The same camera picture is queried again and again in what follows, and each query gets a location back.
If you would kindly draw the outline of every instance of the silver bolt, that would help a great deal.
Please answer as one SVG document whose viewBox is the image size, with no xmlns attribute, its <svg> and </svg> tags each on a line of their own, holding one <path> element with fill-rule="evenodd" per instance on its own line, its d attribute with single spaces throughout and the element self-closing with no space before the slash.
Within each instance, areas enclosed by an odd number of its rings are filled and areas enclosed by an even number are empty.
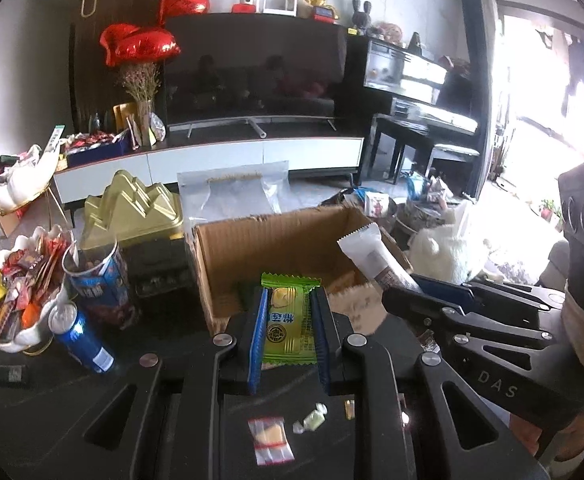
<svg viewBox="0 0 584 480">
<path fill-rule="evenodd" d="M 144 354 L 138 360 L 138 363 L 143 368 L 152 368 L 153 366 L 156 366 L 156 364 L 158 362 L 159 362 L 159 356 L 157 354 Z"/>
<path fill-rule="evenodd" d="M 441 356 L 434 352 L 424 352 L 421 354 L 421 361 L 427 366 L 437 366 L 441 364 Z"/>
<path fill-rule="evenodd" d="M 232 336 L 226 333 L 220 333 L 216 334 L 212 341 L 216 346 L 228 346 L 232 343 Z"/>
<path fill-rule="evenodd" d="M 367 338 L 363 334 L 350 334 L 347 336 L 347 342 L 352 346 L 365 346 Z"/>
</svg>

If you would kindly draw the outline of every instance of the person's hand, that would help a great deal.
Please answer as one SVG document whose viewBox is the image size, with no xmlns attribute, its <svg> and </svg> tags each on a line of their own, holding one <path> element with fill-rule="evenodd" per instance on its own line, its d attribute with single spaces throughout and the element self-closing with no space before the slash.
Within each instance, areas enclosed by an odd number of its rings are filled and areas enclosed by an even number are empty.
<svg viewBox="0 0 584 480">
<path fill-rule="evenodd" d="M 540 428 L 512 413 L 509 419 L 509 429 L 523 443 L 527 451 L 536 455 L 539 448 L 538 440 L 542 433 Z M 581 454 L 584 450 L 584 412 L 579 414 L 561 433 L 567 433 L 568 437 L 560 448 L 556 459 L 559 461 L 570 460 Z"/>
</svg>

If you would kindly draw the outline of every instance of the black bunny figurine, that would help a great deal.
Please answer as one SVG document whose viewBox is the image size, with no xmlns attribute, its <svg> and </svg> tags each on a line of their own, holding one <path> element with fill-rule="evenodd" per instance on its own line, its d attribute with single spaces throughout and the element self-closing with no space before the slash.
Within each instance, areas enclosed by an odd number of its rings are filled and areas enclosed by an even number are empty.
<svg viewBox="0 0 584 480">
<path fill-rule="evenodd" d="M 352 0 L 352 7 L 354 8 L 354 14 L 352 14 L 352 23 L 354 23 L 354 28 L 358 30 L 359 34 L 364 35 L 365 30 L 372 24 L 372 17 L 370 12 L 372 12 L 372 3 L 365 2 L 363 4 L 364 12 L 361 12 L 361 0 Z"/>
</svg>

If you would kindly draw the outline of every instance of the flower vase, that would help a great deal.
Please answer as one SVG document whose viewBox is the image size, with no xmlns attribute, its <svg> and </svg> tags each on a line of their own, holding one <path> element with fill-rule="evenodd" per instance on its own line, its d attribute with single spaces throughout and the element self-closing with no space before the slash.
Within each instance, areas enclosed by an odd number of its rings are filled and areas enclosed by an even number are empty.
<svg viewBox="0 0 584 480">
<path fill-rule="evenodd" d="M 141 129 L 141 145 L 153 146 L 156 138 L 150 128 L 150 114 L 153 112 L 154 103 L 152 101 L 137 101 L 136 111 L 138 112 L 138 125 Z"/>
</svg>

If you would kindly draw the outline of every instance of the balloon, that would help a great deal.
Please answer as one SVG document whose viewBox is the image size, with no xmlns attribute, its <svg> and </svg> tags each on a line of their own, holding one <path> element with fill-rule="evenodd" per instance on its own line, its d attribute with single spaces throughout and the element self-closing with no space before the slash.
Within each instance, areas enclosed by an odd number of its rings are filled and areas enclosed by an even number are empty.
<svg viewBox="0 0 584 480">
<path fill-rule="evenodd" d="M 99 43 L 105 49 L 105 64 L 108 67 L 113 67 L 118 64 L 118 60 L 115 57 L 118 41 L 136 32 L 139 28 L 141 27 L 130 25 L 129 23 L 113 23 L 101 32 Z"/>
<path fill-rule="evenodd" d="M 204 14 L 210 10 L 210 0 L 161 0 L 159 25 L 165 20 L 181 14 Z"/>
<path fill-rule="evenodd" d="M 144 27 L 119 40 L 114 57 L 116 64 L 155 63 L 180 53 L 171 32 L 161 27 Z"/>
</svg>

